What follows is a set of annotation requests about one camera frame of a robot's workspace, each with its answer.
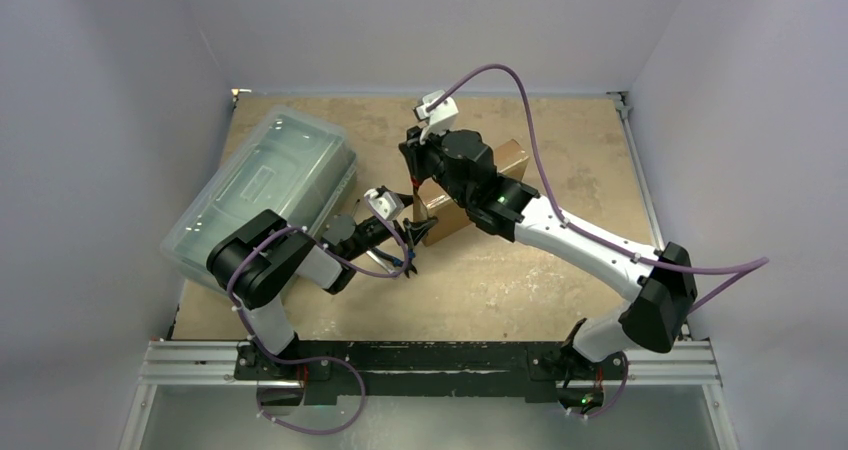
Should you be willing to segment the brown cardboard express box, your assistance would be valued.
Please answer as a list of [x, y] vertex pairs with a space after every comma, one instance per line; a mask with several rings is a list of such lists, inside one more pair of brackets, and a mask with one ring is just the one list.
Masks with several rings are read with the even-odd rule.
[[434, 146], [440, 165], [419, 189], [427, 218], [438, 218], [423, 243], [429, 246], [470, 224], [511, 238], [523, 206], [537, 194], [515, 174], [526, 170], [526, 152], [516, 140], [492, 149], [475, 132], [456, 132], [441, 142]]

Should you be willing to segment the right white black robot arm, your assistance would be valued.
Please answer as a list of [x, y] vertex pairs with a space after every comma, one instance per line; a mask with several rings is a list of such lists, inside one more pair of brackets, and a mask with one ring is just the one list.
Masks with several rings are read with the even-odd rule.
[[411, 182], [437, 183], [479, 230], [554, 255], [623, 299], [619, 309], [572, 328], [561, 350], [569, 374], [584, 377], [630, 348], [672, 350], [697, 296], [685, 248], [628, 243], [568, 214], [534, 187], [501, 173], [493, 149], [476, 131], [428, 136], [412, 127], [398, 148]]

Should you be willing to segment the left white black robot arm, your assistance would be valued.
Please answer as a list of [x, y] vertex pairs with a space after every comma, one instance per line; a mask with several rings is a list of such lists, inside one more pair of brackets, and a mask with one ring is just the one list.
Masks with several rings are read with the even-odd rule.
[[375, 253], [380, 263], [389, 263], [390, 274], [410, 276], [417, 271], [412, 263], [414, 247], [437, 223], [437, 218], [428, 217], [385, 226], [375, 216], [357, 223], [350, 215], [337, 215], [316, 239], [264, 210], [213, 247], [206, 269], [231, 299], [260, 349], [260, 367], [272, 378], [284, 379], [303, 357], [281, 303], [283, 288], [301, 278], [338, 294], [357, 274], [352, 261], [367, 252]]

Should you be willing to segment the red utility knife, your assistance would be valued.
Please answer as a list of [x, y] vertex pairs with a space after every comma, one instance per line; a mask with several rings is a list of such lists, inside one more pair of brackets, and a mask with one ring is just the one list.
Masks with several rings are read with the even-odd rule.
[[412, 185], [412, 208], [413, 208], [413, 220], [414, 221], [422, 221], [428, 217], [428, 211], [426, 205], [423, 203], [423, 200], [420, 197], [420, 186], [421, 182], [415, 179], [414, 177], [410, 178]]

